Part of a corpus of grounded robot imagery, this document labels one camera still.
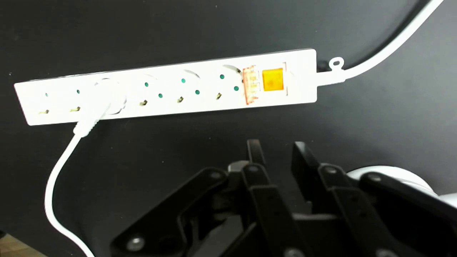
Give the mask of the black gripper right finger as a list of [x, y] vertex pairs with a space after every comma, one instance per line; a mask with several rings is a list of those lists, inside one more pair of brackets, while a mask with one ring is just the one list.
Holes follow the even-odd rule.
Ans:
[[358, 180], [292, 144], [291, 173], [312, 214], [335, 215], [362, 257], [457, 257], [457, 210], [398, 178]]

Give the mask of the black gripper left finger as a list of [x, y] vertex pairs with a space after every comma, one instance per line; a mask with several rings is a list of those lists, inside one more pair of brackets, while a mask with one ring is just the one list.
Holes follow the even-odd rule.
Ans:
[[205, 167], [128, 224], [110, 242], [111, 257], [194, 257], [230, 217], [242, 231], [218, 257], [284, 257], [307, 251], [304, 235], [271, 183], [261, 143], [245, 143], [235, 168]]

